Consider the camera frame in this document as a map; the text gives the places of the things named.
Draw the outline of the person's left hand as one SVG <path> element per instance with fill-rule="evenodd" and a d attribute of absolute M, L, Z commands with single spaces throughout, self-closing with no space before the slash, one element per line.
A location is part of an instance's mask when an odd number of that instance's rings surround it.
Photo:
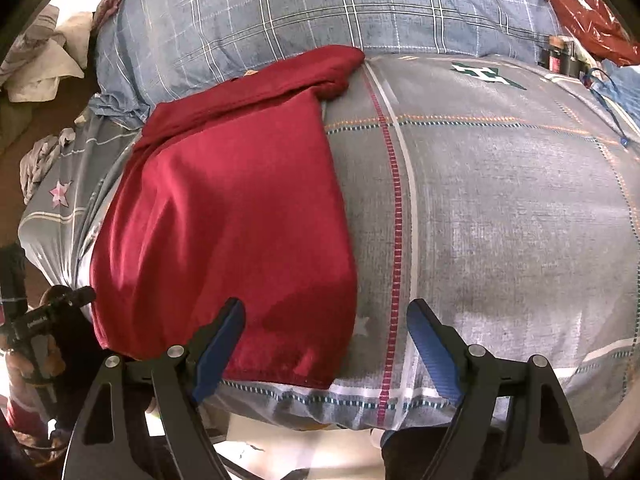
<path fill-rule="evenodd" d="M 52 335 L 46 338 L 43 369 L 51 377 L 61 375 L 66 369 L 62 352 Z M 1 337 L 1 349 L 6 352 L 6 369 L 9 375 L 8 423 L 12 430 L 28 434 L 37 440 L 47 439 L 48 424 L 43 419 L 42 408 L 37 404 L 36 388 L 26 382 L 32 378 L 35 367 L 21 352 L 10 350 L 6 336 Z"/>

